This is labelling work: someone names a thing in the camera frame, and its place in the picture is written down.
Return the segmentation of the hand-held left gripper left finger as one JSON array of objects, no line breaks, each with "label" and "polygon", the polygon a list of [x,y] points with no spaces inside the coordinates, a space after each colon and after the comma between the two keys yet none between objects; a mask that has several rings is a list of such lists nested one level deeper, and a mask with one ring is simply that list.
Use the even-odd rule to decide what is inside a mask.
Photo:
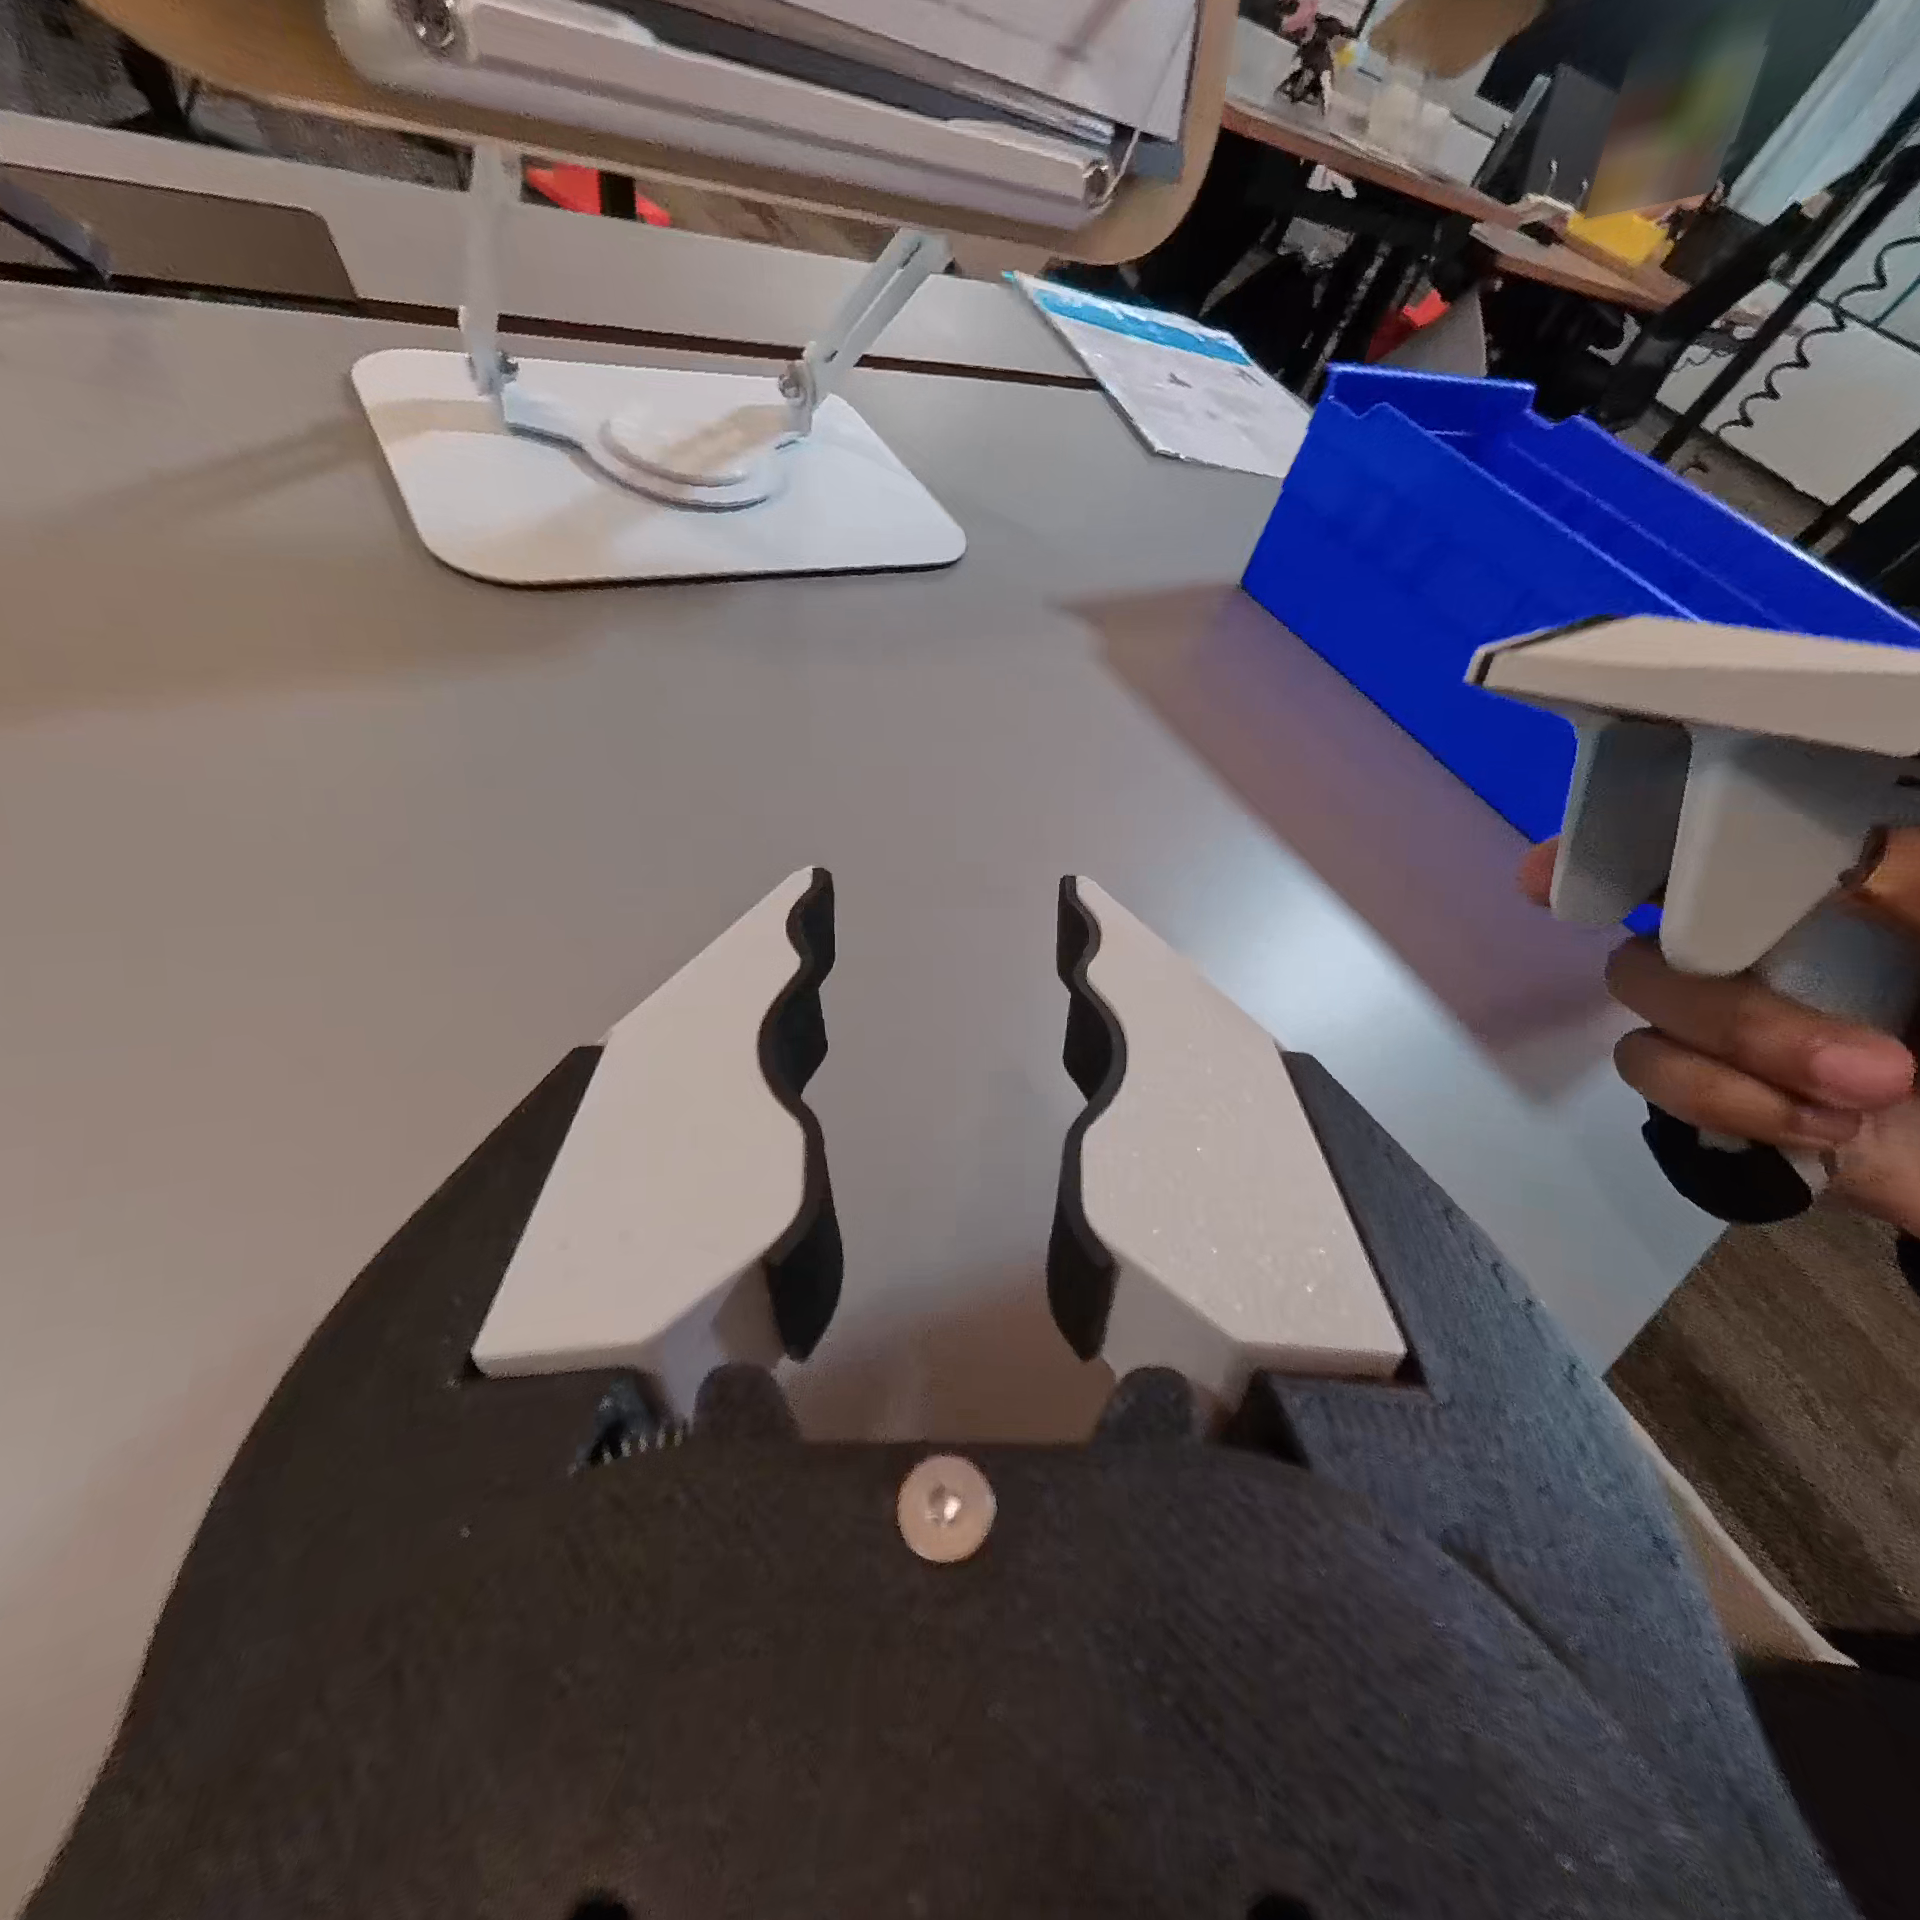
[{"label": "hand-held left gripper left finger", "polygon": [[834,876],[797,867],[604,1030],[474,1338],[483,1377],[633,1371],[682,1420],[722,1365],[815,1358],[846,1276],[808,1103],[834,959]]}]

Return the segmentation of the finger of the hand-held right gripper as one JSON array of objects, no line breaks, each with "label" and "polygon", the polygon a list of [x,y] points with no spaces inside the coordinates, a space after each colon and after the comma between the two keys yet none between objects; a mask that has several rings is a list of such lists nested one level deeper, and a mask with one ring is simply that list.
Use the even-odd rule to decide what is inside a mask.
[{"label": "finger of the hand-held right gripper", "polygon": [[1917,649],[1893,642],[1634,615],[1480,645],[1468,683],[1567,716],[1917,753]]}]

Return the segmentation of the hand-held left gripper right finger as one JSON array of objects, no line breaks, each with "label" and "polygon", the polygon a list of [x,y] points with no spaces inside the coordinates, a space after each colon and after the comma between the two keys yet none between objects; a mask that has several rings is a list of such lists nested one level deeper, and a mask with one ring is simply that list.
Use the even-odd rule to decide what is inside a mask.
[{"label": "hand-held left gripper right finger", "polygon": [[1389,1384],[1410,1349],[1284,1046],[1089,876],[1066,876],[1066,1071],[1045,1298],[1079,1362]]}]

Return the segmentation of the blue storage bin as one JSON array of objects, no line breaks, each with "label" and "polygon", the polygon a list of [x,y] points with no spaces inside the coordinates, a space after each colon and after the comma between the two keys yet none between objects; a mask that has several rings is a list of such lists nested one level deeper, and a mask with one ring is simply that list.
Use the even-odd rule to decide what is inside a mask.
[{"label": "blue storage bin", "polygon": [[1567,717],[1474,686],[1488,642],[1675,617],[1917,649],[1917,623],[1508,380],[1332,364],[1245,590],[1529,843],[1564,824]]}]

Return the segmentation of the grey desk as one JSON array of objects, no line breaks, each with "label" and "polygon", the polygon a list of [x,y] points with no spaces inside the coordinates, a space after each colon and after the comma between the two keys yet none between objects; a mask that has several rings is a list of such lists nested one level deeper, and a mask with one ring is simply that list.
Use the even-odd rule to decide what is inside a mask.
[{"label": "grey desk", "polygon": [[207,1502],[348,1282],[793,867],[846,1287],[815,1436],[1069,1436],[1042,1255],[1062,876],[1311,1050],[1596,1365],[1710,1229],[1604,934],[1245,590],[1275,483],[1085,384],[860,368],[927,575],[509,590],[424,556],[349,368],[445,325],[3,286],[3,1917]]}]

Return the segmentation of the black desk mat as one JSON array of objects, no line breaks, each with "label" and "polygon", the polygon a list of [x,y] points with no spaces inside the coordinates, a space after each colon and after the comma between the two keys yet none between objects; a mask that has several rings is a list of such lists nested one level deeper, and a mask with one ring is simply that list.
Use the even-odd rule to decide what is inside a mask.
[{"label": "black desk mat", "polygon": [[321,214],[157,184],[3,167],[3,275],[103,291],[356,303]]}]

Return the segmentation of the person's right hand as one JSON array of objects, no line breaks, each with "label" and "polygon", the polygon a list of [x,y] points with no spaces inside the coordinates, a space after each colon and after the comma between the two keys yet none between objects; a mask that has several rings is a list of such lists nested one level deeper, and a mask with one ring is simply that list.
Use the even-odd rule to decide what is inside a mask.
[{"label": "person's right hand", "polygon": [[1830,1202],[1917,1236],[1917,1022],[1818,1016],[1754,976],[1690,976],[1656,940],[1608,959],[1631,1091],[1704,1134],[1824,1153]]}]

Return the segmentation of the long wooden table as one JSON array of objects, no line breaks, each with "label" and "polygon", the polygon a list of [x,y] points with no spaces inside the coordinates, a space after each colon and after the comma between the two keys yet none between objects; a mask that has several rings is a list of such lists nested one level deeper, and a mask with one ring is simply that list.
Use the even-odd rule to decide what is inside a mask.
[{"label": "long wooden table", "polygon": [[1266,110],[1228,98],[1222,129],[1289,159],[1324,167],[1332,175],[1370,184],[1426,213],[1464,214],[1478,248],[1493,258],[1493,272],[1504,276],[1535,282],[1634,312],[1661,312],[1690,294],[1690,285],[1667,266],[1628,265],[1590,248],[1580,236],[1529,239],[1522,232],[1529,214],[1519,205],[1504,205],[1468,184],[1406,167],[1397,155],[1383,155],[1365,142],[1332,132],[1314,110]]}]

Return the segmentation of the laminated instruction sheet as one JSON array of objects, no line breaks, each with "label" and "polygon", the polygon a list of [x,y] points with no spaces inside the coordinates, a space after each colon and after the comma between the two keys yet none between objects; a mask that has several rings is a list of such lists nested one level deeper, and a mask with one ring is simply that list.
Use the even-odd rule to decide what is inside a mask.
[{"label": "laminated instruction sheet", "polygon": [[1284,479],[1311,438],[1311,405],[1261,368],[1232,333],[1069,286],[1005,275],[1072,358],[1156,456]]}]

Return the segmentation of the white document stand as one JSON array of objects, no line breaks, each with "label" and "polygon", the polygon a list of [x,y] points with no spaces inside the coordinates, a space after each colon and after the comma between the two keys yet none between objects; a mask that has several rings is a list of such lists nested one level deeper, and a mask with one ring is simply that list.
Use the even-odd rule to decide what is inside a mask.
[{"label": "white document stand", "polygon": [[[1113,196],[1109,120],[1000,82],[938,79],[759,33],[692,3],[326,3],[371,82],[700,159],[892,188],[962,214],[1082,228]],[[898,228],[779,375],[588,364],[501,337],[522,154],[477,139],[463,196],[457,349],[376,349],[349,368],[422,545],[513,589],[930,570],[953,516],[836,396],[898,310],[951,265]]]}]

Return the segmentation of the wooden stand board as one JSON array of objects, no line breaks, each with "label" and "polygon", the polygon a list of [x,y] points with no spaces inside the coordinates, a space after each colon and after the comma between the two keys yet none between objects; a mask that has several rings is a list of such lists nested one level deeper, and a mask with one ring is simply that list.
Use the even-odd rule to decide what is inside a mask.
[{"label": "wooden stand board", "polygon": [[250,102],[1089,265],[1133,262],[1180,226],[1212,159],[1234,49],[1234,7],[1198,3],[1180,129],[1085,139],[687,51],[614,3],[90,8]]}]

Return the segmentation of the instruction sheet on stand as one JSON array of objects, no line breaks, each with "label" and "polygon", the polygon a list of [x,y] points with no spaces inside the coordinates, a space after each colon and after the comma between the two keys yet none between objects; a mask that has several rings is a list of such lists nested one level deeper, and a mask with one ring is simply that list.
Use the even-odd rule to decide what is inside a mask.
[{"label": "instruction sheet on stand", "polygon": [[926,114],[1173,136],[1195,3],[614,3],[664,42]]}]

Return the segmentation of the red floor object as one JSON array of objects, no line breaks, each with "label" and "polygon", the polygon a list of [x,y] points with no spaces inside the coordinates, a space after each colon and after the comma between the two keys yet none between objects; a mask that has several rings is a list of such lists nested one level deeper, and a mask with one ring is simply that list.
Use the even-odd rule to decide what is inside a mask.
[{"label": "red floor object", "polygon": [[611,175],[577,164],[526,159],[522,196],[575,214],[604,214],[671,228],[673,214],[647,199],[632,175]]}]

